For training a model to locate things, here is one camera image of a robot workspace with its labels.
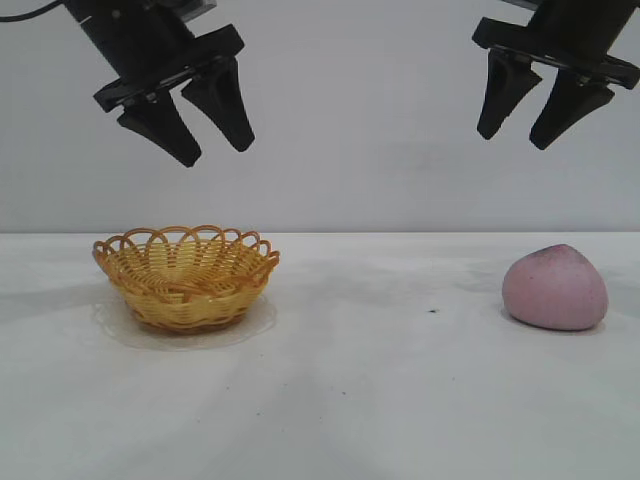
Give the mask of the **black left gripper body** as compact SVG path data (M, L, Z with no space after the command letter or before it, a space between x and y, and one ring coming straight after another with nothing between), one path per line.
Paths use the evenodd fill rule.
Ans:
M74 19L118 79L94 94L110 112L192 78L220 57L234 57L244 41L229 24L199 37L186 23L215 1L76 1Z

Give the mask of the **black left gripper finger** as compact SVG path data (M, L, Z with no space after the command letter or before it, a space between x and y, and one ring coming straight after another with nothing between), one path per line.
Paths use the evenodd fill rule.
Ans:
M144 98L125 105L117 122L151 141L187 168L193 167L202 155L168 91L156 92L153 100Z
M255 134L242 98L235 57L220 57L199 70L181 94L215 124L236 151L245 152L253 144Z

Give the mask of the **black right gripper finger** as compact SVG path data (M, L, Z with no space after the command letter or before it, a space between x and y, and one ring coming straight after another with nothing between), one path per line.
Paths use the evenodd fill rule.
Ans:
M487 84L477 123L478 133L491 139L522 99L541 81L531 60L512 52L491 49L488 53Z
M531 128L529 140L538 149L548 148L575 123L607 105L614 95L606 84L580 84L577 75L559 70L549 98Z

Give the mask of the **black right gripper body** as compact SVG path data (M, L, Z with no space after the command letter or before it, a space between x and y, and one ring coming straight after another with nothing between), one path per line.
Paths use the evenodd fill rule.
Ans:
M483 49L567 70L588 82L613 83L628 90L639 68L609 50L639 8L637 1L516 1L532 12L524 26L484 17L472 35Z

